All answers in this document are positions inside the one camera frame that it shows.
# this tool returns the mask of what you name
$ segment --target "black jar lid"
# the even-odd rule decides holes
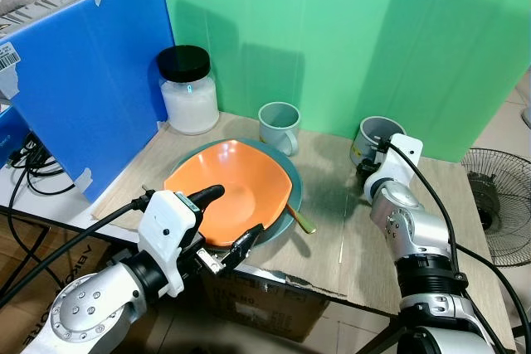
[[[157,56],[160,75],[172,82],[200,80],[210,72],[210,57],[206,50],[191,45],[173,46]]]

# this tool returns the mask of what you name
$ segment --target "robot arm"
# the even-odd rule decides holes
[[[51,306],[45,326],[24,350],[32,353],[112,352],[148,303],[176,297],[183,281],[202,267],[219,274],[242,262],[262,225],[248,230],[221,260],[203,249],[198,232],[208,204],[223,195],[212,186],[191,195],[155,192],[139,225],[139,252],[98,274],[67,285]]]
[[[422,143],[394,134],[391,143],[415,164]],[[379,153],[379,169],[364,184],[371,220],[385,236],[402,294],[399,320],[407,332],[401,348],[419,352],[492,353],[488,335],[463,296],[466,277],[452,268],[445,222],[428,214],[409,189],[413,171],[391,148]]]

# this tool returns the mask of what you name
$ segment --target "table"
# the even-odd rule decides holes
[[[73,217],[67,223],[83,225],[90,214],[96,218],[106,216],[140,195],[142,184],[161,189],[163,180],[178,159],[204,143],[220,138],[257,139],[257,135],[258,124],[254,119],[224,113],[213,130],[200,136],[185,136],[165,125],[101,198],[92,206],[86,204],[83,216]],[[300,132],[299,139],[300,152],[291,159],[304,183],[300,211],[318,226],[318,232],[306,235],[294,226],[282,239],[253,250],[241,269],[324,294],[354,307],[389,316],[397,314],[400,293],[396,273],[385,240],[370,221],[370,206],[363,199],[355,169],[348,158],[352,141],[304,130]],[[458,242],[483,256],[489,256],[462,166],[422,158],[419,167],[445,203],[454,222]],[[416,179],[412,182],[412,190],[429,212],[440,215],[435,202]],[[22,196],[16,208],[22,209],[21,204]],[[105,233],[134,234],[139,218],[140,215],[130,212],[117,219],[114,226],[109,226],[119,230],[107,230]],[[502,343],[514,349],[514,339],[495,276],[464,255],[460,255],[459,260],[461,271],[467,273],[470,281],[471,297]]]

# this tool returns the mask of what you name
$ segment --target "teal plate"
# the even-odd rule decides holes
[[[218,143],[222,143],[224,141],[228,141],[230,139],[225,140],[217,140],[213,141],[211,143],[205,144],[199,148],[196,148],[192,150],[191,152],[187,153],[177,164],[177,166],[172,170],[170,173],[173,174],[175,170],[177,170],[183,163],[185,163],[188,159],[193,157],[194,155],[200,153],[201,151],[211,147],[212,145],[216,145]],[[282,168],[285,170],[285,172],[288,174],[290,180],[291,180],[291,193],[288,197],[288,203],[291,207],[293,207],[296,210],[300,209],[300,204],[302,202],[302,179],[300,178],[300,174],[297,171],[297,168],[295,165],[286,157],[282,152],[279,150],[270,147],[267,144],[264,144],[260,141],[251,140],[249,138],[236,138],[237,141],[250,145],[251,147],[254,147],[260,151],[262,151],[264,154],[268,155],[270,158],[272,158],[275,162],[277,162],[279,165],[282,166]],[[280,213],[280,216],[278,219],[276,219],[275,223],[271,227],[269,227],[267,230],[264,231],[264,233],[258,238],[256,241],[256,244],[263,244],[269,240],[273,240],[279,235],[281,235],[284,231],[286,231],[291,223],[293,223],[293,217],[288,213],[286,209]]]

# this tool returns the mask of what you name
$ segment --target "barcode label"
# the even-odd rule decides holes
[[[16,64],[19,61],[20,56],[11,43],[8,42],[0,46],[0,71],[5,70],[10,65]]]

